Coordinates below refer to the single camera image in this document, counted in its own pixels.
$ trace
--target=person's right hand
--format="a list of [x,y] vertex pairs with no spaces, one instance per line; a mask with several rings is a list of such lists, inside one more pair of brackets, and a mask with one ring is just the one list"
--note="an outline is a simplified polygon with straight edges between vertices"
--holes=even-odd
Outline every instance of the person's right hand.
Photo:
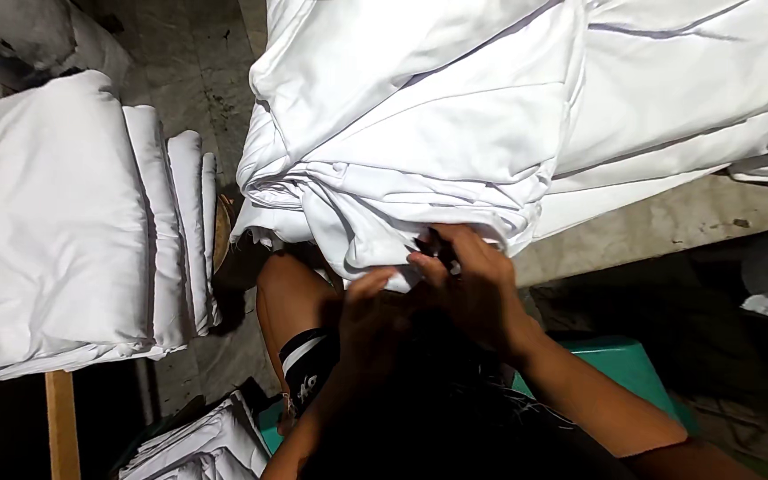
[[475,342],[486,344],[506,360],[522,345],[543,336],[540,325],[526,314],[515,287],[515,268],[505,255],[464,224],[435,224],[450,242],[461,267],[452,276],[437,258],[419,252],[408,261],[420,268],[432,286],[435,303],[443,307]]

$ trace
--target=fabric roll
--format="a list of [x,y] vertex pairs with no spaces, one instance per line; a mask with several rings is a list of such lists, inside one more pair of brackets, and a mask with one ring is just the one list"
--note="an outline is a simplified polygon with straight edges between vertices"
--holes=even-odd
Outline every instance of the fabric roll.
[[144,105],[123,107],[123,113],[148,199],[148,258],[150,271],[155,272],[148,306],[153,337],[158,348],[181,347],[191,338],[193,325],[185,298],[183,237],[159,115]]
[[198,335],[206,335],[209,328],[208,281],[206,244],[203,230],[203,156],[200,153],[200,136],[186,130],[168,139],[168,158],[180,220],[183,223],[186,261],[188,263],[188,288],[195,328]]
[[203,190],[203,256],[207,267],[207,295],[208,314],[210,325],[221,323],[219,304],[212,294],[212,253],[215,250],[215,207],[218,200],[215,191],[215,154],[207,153],[203,156],[203,173],[201,177]]

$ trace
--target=person's left hand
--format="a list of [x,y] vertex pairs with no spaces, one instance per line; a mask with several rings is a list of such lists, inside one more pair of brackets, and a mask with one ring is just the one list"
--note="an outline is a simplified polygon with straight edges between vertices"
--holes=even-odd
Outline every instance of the person's left hand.
[[340,318],[338,375],[374,384],[384,379],[395,363],[396,348],[409,322],[399,308],[381,301],[380,291],[394,267],[374,270],[349,285]]

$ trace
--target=black shorts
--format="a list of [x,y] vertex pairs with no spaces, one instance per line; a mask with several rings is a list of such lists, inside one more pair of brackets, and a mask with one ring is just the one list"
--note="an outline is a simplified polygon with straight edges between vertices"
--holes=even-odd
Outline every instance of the black shorts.
[[278,354],[289,386],[289,410],[299,418],[340,360],[336,328],[314,328],[293,336]]

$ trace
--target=hand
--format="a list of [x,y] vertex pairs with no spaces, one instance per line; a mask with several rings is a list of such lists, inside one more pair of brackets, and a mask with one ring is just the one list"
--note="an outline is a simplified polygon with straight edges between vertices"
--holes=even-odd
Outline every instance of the hand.
[[340,361],[334,367],[344,380],[373,384],[387,376],[396,347],[409,328],[400,309],[382,301],[379,292],[396,273],[384,267],[349,285],[340,318]]
[[408,261],[419,267],[432,286],[435,303],[458,327],[475,342],[496,349],[504,360],[522,351],[524,342],[543,335],[520,304],[511,260],[464,224],[436,224],[434,230],[452,244],[461,278],[452,276],[437,258],[419,252],[408,255]]

